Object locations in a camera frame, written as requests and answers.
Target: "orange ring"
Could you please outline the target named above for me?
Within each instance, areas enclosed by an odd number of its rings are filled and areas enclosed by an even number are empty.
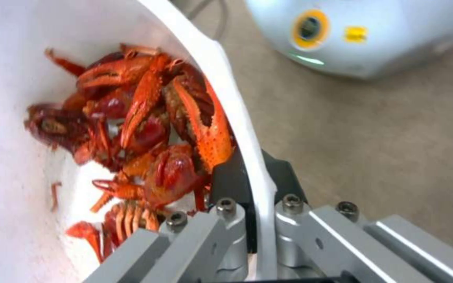
[[[307,20],[307,18],[315,18],[320,24],[318,34],[310,40],[306,40],[300,37],[300,26],[302,25],[303,21]],[[300,16],[296,19],[295,24],[293,25],[293,41],[300,48],[315,48],[324,42],[324,40],[328,37],[329,31],[330,22],[328,21],[326,15],[320,10],[309,10],[304,12],[303,14],[300,14]]]

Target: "white bowl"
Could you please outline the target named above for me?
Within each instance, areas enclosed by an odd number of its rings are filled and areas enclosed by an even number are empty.
[[[258,268],[275,267],[270,217],[275,186],[216,42],[164,0],[6,0],[0,1],[0,281],[80,281],[97,267],[88,244],[65,237],[64,230],[80,220],[98,220],[88,211],[100,194],[90,181],[110,174],[94,163],[78,167],[63,150],[52,153],[25,131],[23,120],[28,105],[60,102],[74,90],[75,78],[46,59],[45,48],[87,64],[120,42],[162,47],[208,76],[256,185],[259,229],[266,239],[260,237],[258,247],[272,259]],[[52,213],[50,185],[55,181],[63,185],[58,211]]]

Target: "crayfish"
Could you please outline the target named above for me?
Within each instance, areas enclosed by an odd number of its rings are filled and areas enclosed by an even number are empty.
[[[90,211],[120,200],[101,229],[78,222],[69,236],[86,239],[102,262],[136,229],[157,230],[157,216],[184,195],[194,192],[196,210],[205,210],[212,169],[235,141],[199,70],[160,48],[127,44],[86,67],[52,49],[45,55],[77,78],[76,90],[62,104],[31,105],[25,128],[52,150],[69,151],[78,165],[95,161],[116,173],[92,181],[103,195]],[[171,125],[181,143],[169,144]]]

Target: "black cable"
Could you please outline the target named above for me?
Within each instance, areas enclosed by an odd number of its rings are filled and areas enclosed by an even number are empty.
[[[217,0],[219,2],[219,6],[221,8],[221,15],[219,18],[219,24],[216,28],[216,32],[212,36],[212,39],[219,41],[223,36],[225,29],[227,28],[227,21],[228,21],[228,6],[225,0]],[[203,9],[205,9],[209,4],[211,4],[213,0],[203,0],[195,8],[192,9],[190,13],[188,13],[187,18],[192,21],[198,14],[200,14]]]

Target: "hex socket screw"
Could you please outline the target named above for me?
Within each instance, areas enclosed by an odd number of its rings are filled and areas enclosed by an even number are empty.
[[[359,218],[359,208],[350,201],[340,201],[335,209],[352,222],[356,222]]]
[[[297,195],[289,193],[282,198],[282,210],[291,214],[302,213],[304,202]]]
[[[188,217],[186,213],[182,211],[176,211],[171,215],[167,216],[165,220],[165,224],[169,228],[169,230],[173,232],[181,231],[186,224],[188,223]]]
[[[237,203],[230,197],[223,197],[216,203],[216,214],[224,219],[231,219],[237,211]]]

